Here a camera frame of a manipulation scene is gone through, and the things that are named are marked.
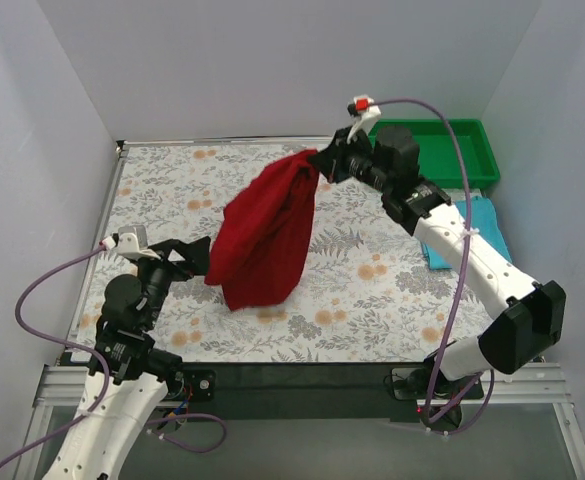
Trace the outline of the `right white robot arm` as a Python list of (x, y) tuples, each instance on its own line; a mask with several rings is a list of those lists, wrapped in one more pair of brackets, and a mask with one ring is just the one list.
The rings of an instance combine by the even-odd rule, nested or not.
[(420, 172), (419, 146), (400, 126), (381, 128), (374, 141), (362, 131), (337, 131), (310, 163), (331, 183), (354, 178), (381, 194), (387, 215), (435, 250), (482, 302), (492, 322), (478, 336), (456, 340), (430, 354), (399, 380), (410, 395), (447, 397), (487, 370), (512, 374), (561, 338), (566, 303), (555, 281), (523, 273), (465, 220), (450, 197)]

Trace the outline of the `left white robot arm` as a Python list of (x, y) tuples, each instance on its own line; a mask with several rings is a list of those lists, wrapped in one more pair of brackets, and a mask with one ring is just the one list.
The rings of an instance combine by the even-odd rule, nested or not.
[(101, 241), (102, 250), (137, 272), (118, 275), (105, 288), (79, 422), (67, 431), (46, 478), (117, 478), (155, 407), (183, 392), (181, 358), (156, 348), (149, 333), (171, 284), (207, 274), (210, 244), (205, 236), (149, 245), (144, 230), (132, 227)]

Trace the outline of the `red t-shirt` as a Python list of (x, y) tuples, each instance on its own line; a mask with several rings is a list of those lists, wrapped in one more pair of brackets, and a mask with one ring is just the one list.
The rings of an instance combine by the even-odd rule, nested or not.
[(320, 173), (306, 149), (267, 165), (223, 211), (205, 276), (232, 311), (283, 303), (298, 285), (311, 240)]

